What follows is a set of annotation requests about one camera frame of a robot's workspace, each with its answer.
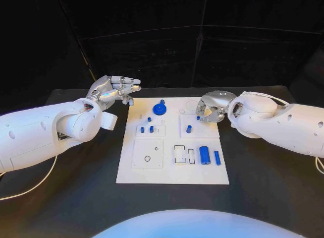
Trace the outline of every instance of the white board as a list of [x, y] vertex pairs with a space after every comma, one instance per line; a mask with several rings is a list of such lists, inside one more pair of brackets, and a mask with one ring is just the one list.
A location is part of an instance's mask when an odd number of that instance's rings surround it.
[[[153, 107], [161, 99], [167, 112], [157, 116]], [[199, 100], [200, 98], [134, 99], [136, 105], [128, 111], [117, 183], [229, 184], [218, 125], [196, 120]], [[186, 163], [174, 162], [174, 145], [185, 146]], [[200, 146], [209, 147], [209, 165], [200, 163]], [[195, 151], [195, 164], [189, 162], [189, 149]], [[216, 150], [222, 163], [219, 166]]]

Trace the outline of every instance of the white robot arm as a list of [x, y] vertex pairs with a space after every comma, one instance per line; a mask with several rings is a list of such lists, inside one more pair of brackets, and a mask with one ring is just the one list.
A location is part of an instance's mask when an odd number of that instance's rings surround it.
[[221, 122], [228, 114], [232, 127], [249, 138], [264, 138], [270, 143], [306, 155], [324, 158], [324, 109], [288, 104], [275, 97], [244, 92], [241, 96], [226, 91], [208, 93], [196, 113], [203, 115], [206, 106], [212, 114], [202, 122]]
[[112, 130], [117, 116], [102, 111], [117, 99], [134, 104], [128, 93], [141, 90], [140, 83], [137, 79], [104, 76], [87, 98], [0, 116], [0, 173], [36, 165], [92, 140], [101, 127]]

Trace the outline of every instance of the black tabletop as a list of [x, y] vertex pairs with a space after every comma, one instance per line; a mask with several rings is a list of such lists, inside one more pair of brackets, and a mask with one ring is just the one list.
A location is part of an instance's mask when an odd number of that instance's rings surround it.
[[[283, 86], [156, 88], [133, 96], [200, 97], [218, 89], [236, 95], [262, 92], [294, 102]], [[55, 90], [48, 104], [74, 101], [87, 92]], [[101, 129], [92, 141], [59, 155], [51, 176], [29, 194], [0, 201], [0, 237], [91, 237], [146, 213], [206, 209], [257, 218], [306, 237], [324, 238], [324, 176], [313, 157], [247, 138], [225, 119], [218, 127], [231, 185], [117, 184], [128, 106], [117, 102], [108, 112], [118, 115], [114, 131]], [[35, 186], [52, 162], [7, 173], [0, 197]]]

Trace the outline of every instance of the black table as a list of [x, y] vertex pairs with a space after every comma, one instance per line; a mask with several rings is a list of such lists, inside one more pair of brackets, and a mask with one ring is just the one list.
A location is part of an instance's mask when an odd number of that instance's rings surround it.
[[[257, 91], [288, 102], [283, 86], [143, 89], [134, 97], [199, 97], [213, 90]], [[87, 90], [55, 90], [48, 104], [72, 101]], [[231, 185], [117, 184], [128, 106], [117, 102], [114, 131], [71, 148], [48, 180], [25, 196], [0, 202], [0, 237], [91, 237], [124, 220], [169, 209], [208, 209], [257, 218], [310, 238], [324, 238], [324, 176], [314, 158], [249, 139], [218, 124]], [[26, 191], [53, 160], [4, 175], [0, 197]]]

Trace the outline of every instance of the silver robot hand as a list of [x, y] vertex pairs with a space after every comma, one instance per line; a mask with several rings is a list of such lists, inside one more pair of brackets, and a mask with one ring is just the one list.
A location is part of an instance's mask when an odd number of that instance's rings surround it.
[[101, 109], [108, 109], [115, 100], [123, 100], [123, 104], [134, 105], [134, 99], [130, 93], [140, 91], [141, 81], [123, 76], [102, 76], [91, 86], [87, 98], [94, 100]]
[[205, 109], [209, 107], [212, 113], [209, 116], [200, 119], [202, 122], [221, 122], [225, 119], [225, 113], [228, 112], [229, 104], [234, 98], [238, 96], [226, 91], [213, 91], [203, 95], [198, 107], [196, 114], [203, 115]]

